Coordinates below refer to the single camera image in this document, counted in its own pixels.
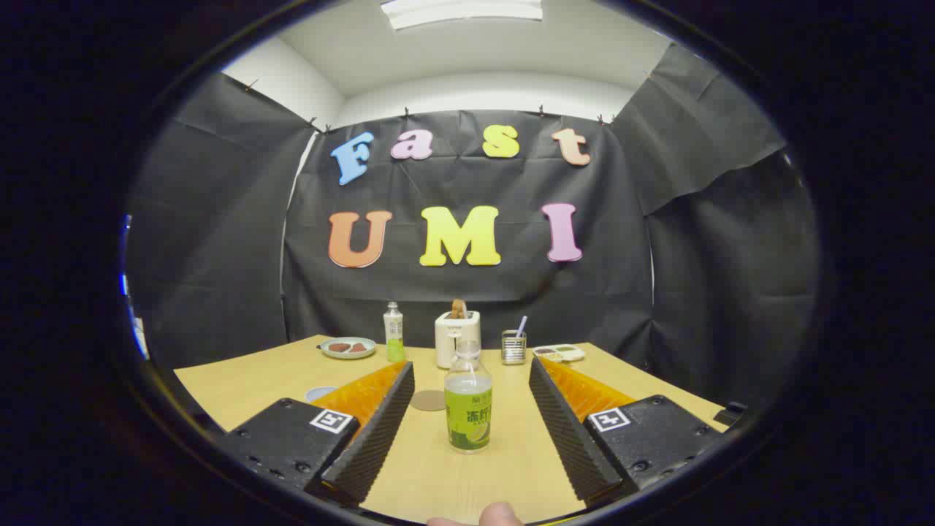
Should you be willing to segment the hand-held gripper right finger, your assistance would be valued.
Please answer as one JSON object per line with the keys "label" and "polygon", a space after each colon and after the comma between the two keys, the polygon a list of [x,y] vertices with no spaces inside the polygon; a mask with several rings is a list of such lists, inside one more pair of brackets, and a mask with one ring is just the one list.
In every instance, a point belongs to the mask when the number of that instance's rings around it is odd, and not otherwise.
{"label": "hand-held gripper right finger", "polygon": [[634,400],[551,360],[533,360],[529,389],[587,507],[672,477],[722,440],[722,432],[662,394]]}

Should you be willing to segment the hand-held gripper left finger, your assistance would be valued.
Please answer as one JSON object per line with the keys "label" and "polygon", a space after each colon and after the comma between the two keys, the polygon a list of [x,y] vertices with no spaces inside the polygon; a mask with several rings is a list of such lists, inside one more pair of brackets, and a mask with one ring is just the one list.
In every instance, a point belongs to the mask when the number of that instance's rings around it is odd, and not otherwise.
{"label": "hand-held gripper left finger", "polygon": [[383,468],[414,387],[412,362],[397,362],[313,404],[283,397],[216,443],[287,492],[355,507]]}

